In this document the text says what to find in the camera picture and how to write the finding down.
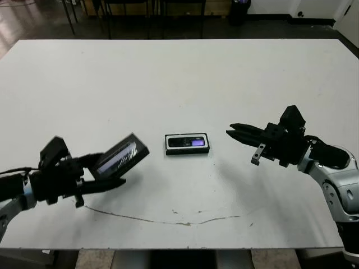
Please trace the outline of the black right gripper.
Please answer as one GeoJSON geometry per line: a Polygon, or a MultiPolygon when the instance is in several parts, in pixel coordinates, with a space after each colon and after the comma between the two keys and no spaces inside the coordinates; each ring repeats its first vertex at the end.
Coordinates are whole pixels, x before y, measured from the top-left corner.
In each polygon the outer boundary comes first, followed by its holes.
{"type": "Polygon", "coordinates": [[[226,133],[234,140],[248,145],[258,146],[251,163],[260,164],[260,158],[279,160],[279,165],[287,167],[297,165],[302,157],[307,141],[304,138],[305,127],[292,124],[268,123],[264,129],[243,123],[230,124],[232,129],[226,133]]]}

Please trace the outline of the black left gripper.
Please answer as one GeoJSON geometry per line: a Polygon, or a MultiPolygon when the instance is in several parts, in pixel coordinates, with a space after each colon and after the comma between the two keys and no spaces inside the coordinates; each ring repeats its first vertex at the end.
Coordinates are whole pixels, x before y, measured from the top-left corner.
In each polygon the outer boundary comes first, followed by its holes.
{"type": "Polygon", "coordinates": [[[65,159],[56,165],[41,168],[30,174],[30,184],[36,201],[52,205],[58,197],[75,197],[77,208],[84,205],[82,194],[110,191],[126,183],[125,179],[94,180],[84,182],[84,168],[91,169],[103,155],[102,152],[65,159]]]}

